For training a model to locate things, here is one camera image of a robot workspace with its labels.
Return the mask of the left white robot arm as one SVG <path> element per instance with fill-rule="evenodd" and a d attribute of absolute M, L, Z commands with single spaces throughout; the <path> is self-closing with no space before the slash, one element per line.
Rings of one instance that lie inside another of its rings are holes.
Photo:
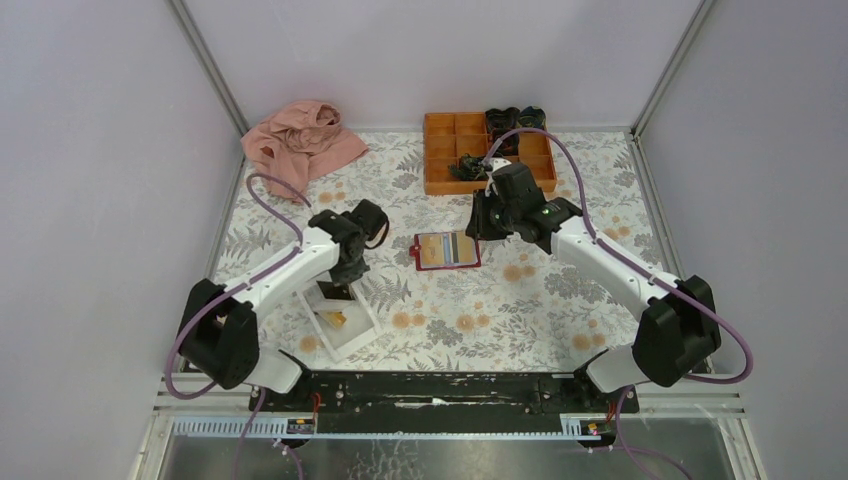
<path fill-rule="evenodd" d="M 369 270 L 365 252 L 388 230 L 387 214 L 369 200 L 343 213 L 324 210 L 254 269 L 223 284 L 199 281 L 168 359 L 184 358 L 225 390 L 260 387 L 285 410 L 301 409 L 310 397 L 302 378 L 307 368 L 291 354 L 261 346 L 260 323 L 296 298 L 334 356 L 375 340 L 381 327 L 358 282 Z"/>

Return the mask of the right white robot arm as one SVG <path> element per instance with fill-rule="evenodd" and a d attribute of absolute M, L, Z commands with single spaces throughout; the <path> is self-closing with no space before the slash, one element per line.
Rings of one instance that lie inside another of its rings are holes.
<path fill-rule="evenodd" d="M 602 286 L 638 322 L 633 342 L 602 352 L 578 369 L 575 402 L 597 412 L 627 385 L 670 387 L 721 345 L 709 285 L 683 281 L 636 256 L 614 252 L 582 210 L 563 198 L 546 199 L 530 169 L 502 158 L 485 169 L 489 180 L 473 194 L 468 236 L 483 241 L 518 235 Z"/>

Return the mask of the gold VIP card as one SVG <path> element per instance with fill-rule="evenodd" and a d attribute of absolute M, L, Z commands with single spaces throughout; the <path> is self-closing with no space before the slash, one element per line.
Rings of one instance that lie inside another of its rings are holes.
<path fill-rule="evenodd" d="M 445 264 L 444 236 L 427 234 L 420 238 L 420 261 L 423 268 L 437 268 Z"/>

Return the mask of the white plastic card box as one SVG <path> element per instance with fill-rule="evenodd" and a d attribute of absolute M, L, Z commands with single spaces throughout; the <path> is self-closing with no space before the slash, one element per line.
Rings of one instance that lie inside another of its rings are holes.
<path fill-rule="evenodd" d="M 359 352 L 383 334 L 359 280 L 335 285 L 328 274 L 322 274 L 295 295 L 334 362 Z"/>

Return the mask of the red card holder wallet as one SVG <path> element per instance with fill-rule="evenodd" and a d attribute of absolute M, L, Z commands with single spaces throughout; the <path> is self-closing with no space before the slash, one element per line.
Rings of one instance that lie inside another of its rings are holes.
<path fill-rule="evenodd" d="M 437 271 L 437 270 L 457 270 L 457 269 L 469 269 L 469 268 L 478 268 L 478 267 L 480 267 L 480 266 L 482 265 L 482 259 L 481 259 L 481 255 L 480 255 L 480 248 L 479 248 L 478 242 L 477 242 L 475 239 L 473 239 L 473 240 L 474 240 L 474 241 L 476 242 L 476 244 L 477 244 L 477 254 L 478 254 L 478 260 L 477 260 L 477 263 L 476 263 L 476 264 L 473 264 L 473 265 L 451 265 L 451 264 L 450 264 L 450 261 L 449 261 L 449 260 L 447 260 L 447 259 L 446 259 L 446 257 L 447 257 L 447 254 L 448 254 L 447 240 L 448 240 L 448 235 L 449 235 L 451 232 L 463 232 L 463 231 L 446 231 L 446 232 L 419 233 L 419 234 L 416 234 L 416 235 L 413 237 L 413 244 L 410 246 L 410 248 L 409 248 L 408 252 L 409 252 L 409 255 L 410 255 L 410 256 L 414 259 L 414 263 L 415 263 L 415 267 L 416 267 L 416 270 L 417 270 L 417 271 Z M 442 235 L 444 236 L 445 264 L 444 264 L 443 266 L 441 266 L 441 267 L 437 267 L 437 268 L 423 268 L 423 267 L 421 266 L 421 261 L 420 261 L 420 240 L 419 240 L 419 238 L 420 238 L 422 235 L 427 235 L 427 234 L 442 234 Z"/>

